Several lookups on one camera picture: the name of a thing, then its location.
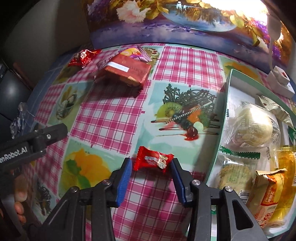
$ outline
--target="red wrapped box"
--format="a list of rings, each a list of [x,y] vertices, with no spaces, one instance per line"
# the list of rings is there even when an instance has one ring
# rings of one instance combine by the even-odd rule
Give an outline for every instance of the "red wrapped box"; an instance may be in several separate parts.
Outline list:
[[[148,79],[151,65],[118,54],[105,65],[104,71],[110,79],[125,82],[129,86],[142,89]]]

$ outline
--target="round pastry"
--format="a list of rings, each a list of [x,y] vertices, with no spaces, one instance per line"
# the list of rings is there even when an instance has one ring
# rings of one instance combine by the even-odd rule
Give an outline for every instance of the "round pastry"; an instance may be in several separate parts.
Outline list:
[[[234,142],[241,146],[261,146],[271,139],[273,127],[271,119],[264,110],[257,106],[244,109],[237,117]]]

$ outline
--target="beige wrapper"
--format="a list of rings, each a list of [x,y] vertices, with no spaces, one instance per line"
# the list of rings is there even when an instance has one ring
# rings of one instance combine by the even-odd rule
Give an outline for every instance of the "beige wrapper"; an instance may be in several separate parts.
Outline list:
[[[285,111],[281,106],[279,106],[276,102],[273,100],[267,98],[266,96],[259,96],[260,102],[262,106],[273,113],[276,118],[281,120],[282,122],[286,123],[288,126],[290,126],[292,129],[294,129],[291,117],[287,111]]]
[[[271,218],[279,202],[284,185],[286,168],[272,172],[256,171],[256,178],[246,203],[261,228]]]

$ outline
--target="blue gripper pad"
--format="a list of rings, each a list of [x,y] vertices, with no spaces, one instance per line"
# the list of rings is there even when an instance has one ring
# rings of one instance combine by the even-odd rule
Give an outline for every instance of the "blue gripper pad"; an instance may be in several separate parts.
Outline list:
[[[116,197],[116,204],[118,207],[121,205],[121,203],[124,200],[124,197],[126,195],[126,189],[128,187],[128,182],[131,177],[132,172],[132,161],[130,158],[125,158],[125,161],[127,162],[124,167],[121,167],[120,172],[122,172],[121,179],[118,184],[117,188],[117,197]]]
[[[175,186],[175,189],[176,189],[178,200],[182,205],[185,205],[186,204],[185,187],[184,187],[184,185],[182,183],[180,174],[177,171],[177,168],[176,168],[173,161],[171,161],[170,167],[171,167],[173,182],[174,182],[174,186]]]

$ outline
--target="finger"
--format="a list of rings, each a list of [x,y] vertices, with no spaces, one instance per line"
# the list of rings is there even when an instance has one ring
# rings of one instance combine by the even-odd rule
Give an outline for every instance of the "finger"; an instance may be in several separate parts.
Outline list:
[[[23,202],[28,196],[28,183],[23,174],[15,178],[15,201]]]
[[[26,217],[25,217],[24,215],[19,215],[19,214],[18,214],[18,218],[19,218],[19,221],[20,221],[22,224],[24,224],[24,223],[27,222],[27,219],[26,219]]]
[[[17,212],[17,214],[24,214],[24,207],[20,202],[15,202],[15,211]]]

